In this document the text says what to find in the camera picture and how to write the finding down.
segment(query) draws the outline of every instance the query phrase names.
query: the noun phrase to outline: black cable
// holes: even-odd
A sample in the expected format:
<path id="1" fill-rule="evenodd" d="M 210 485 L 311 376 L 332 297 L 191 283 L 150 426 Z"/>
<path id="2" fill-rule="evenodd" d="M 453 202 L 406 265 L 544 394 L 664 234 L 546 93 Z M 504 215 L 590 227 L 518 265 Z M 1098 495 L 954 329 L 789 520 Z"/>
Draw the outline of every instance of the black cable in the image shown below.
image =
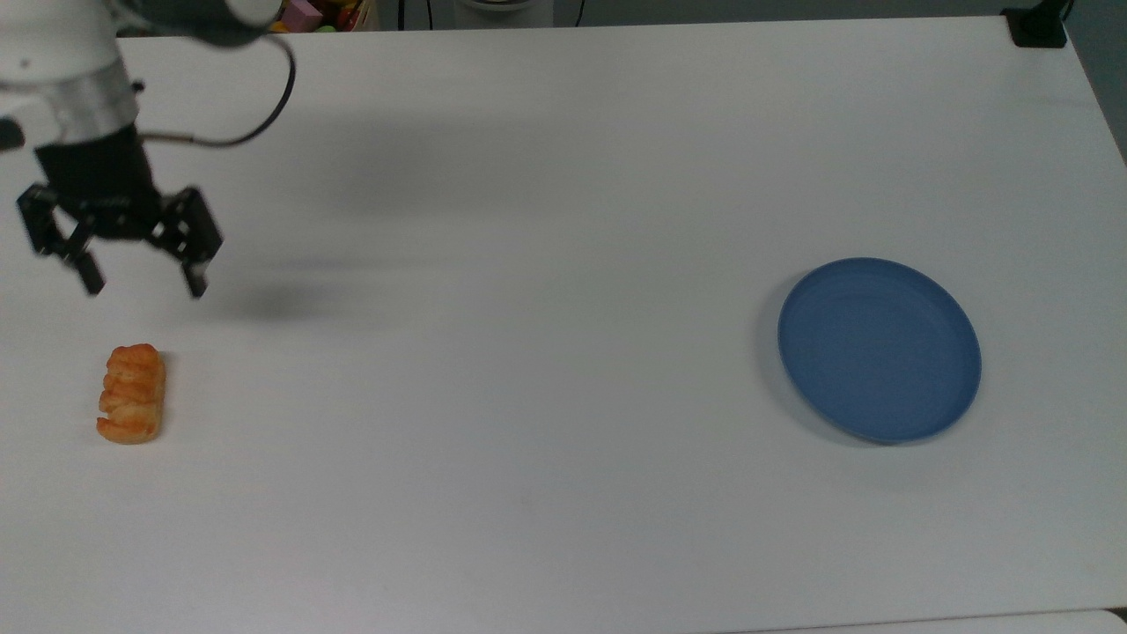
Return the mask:
<path id="1" fill-rule="evenodd" d="M 172 143 L 192 143 L 195 145 L 203 145 L 205 148 L 233 148 L 236 145 L 241 145 L 247 141 L 250 141 L 255 136 L 258 136 L 266 128 L 269 127 L 282 114 L 283 108 L 285 108 L 286 102 L 290 101 L 290 95 L 293 93 L 293 83 L 298 78 L 298 59 L 293 54 L 293 47 L 290 43 L 278 37 L 274 34 L 266 34 L 263 36 L 267 42 L 273 42 L 275 46 L 282 48 L 285 52 L 286 60 L 290 62 L 290 77 L 286 79 L 285 89 L 282 90 L 282 97 L 278 99 L 274 110 L 270 111 L 269 116 L 266 117 L 258 127 L 251 130 L 250 132 L 243 134 L 242 136 L 237 136 L 234 139 L 199 139 L 195 134 L 188 134 L 184 132 L 144 132 L 142 133 L 142 141 L 167 141 Z"/>

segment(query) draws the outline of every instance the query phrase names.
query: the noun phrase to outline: background floor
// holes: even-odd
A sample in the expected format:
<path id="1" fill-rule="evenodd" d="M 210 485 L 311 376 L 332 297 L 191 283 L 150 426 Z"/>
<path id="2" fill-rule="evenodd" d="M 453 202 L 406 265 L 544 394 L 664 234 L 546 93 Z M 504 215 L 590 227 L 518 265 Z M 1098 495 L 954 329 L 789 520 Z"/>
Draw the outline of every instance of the background floor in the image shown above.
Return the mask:
<path id="1" fill-rule="evenodd" d="M 407 1 L 407 28 L 427 28 L 426 1 Z M 453 3 L 431 0 L 435 28 L 453 28 Z M 582 0 L 554 0 L 556 25 L 573 26 Z M 586 0 L 583 26 L 996 16 L 1037 0 Z M 380 21 L 396 26 L 396 0 L 381 0 Z M 1127 0 L 1076 0 L 1067 23 L 1103 114 L 1127 157 Z"/>

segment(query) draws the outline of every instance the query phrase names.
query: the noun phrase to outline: table surface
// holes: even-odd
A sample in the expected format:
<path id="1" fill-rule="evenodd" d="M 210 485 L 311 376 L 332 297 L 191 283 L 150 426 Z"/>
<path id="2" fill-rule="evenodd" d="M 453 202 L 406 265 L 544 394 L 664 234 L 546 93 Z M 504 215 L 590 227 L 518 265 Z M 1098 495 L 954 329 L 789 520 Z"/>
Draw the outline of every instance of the table surface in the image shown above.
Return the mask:
<path id="1" fill-rule="evenodd" d="M 702 633 L 1127 604 L 1127 170 L 1001 18 L 294 36 L 276 125 L 152 146 L 227 242 L 0 216 L 0 629 Z M 122 43 L 143 128 L 236 134 L 278 51 Z M 35 180 L 0 158 L 9 200 Z M 979 396 L 911 447 L 789 387 L 775 320 L 877 256 L 962 304 Z M 165 432 L 95 431 L 166 352 Z"/>
<path id="2" fill-rule="evenodd" d="M 791 634 L 1127 634 L 1127 624 L 1109 611 L 1091 610 L 848 625 L 787 632 Z"/>

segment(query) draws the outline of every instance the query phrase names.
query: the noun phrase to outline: pink block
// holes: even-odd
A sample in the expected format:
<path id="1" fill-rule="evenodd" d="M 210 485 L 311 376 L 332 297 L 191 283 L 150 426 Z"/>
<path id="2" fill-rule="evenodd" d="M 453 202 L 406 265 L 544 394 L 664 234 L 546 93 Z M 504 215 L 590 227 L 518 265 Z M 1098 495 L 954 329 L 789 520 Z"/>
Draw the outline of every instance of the pink block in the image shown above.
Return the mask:
<path id="1" fill-rule="evenodd" d="M 307 0 L 290 0 L 290 6 L 282 12 L 282 24 L 290 33 L 309 33 L 321 26 L 321 12 Z"/>

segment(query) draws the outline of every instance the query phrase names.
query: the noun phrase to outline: croissant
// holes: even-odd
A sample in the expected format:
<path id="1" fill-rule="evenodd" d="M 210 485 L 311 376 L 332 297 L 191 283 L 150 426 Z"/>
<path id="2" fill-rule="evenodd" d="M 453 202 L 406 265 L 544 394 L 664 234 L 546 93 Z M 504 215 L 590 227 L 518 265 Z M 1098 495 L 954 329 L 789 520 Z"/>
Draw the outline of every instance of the croissant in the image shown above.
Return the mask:
<path id="1" fill-rule="evenodd" d="M 106 361 L 101 385 L 105 391 L 98 409 L 107 417 L 98 419 L 98 434 L 103 438 L 119 445 L 137 445 L 160 432 L 165 364 L 157 349 L 147 343 L 114 349 Z"/>

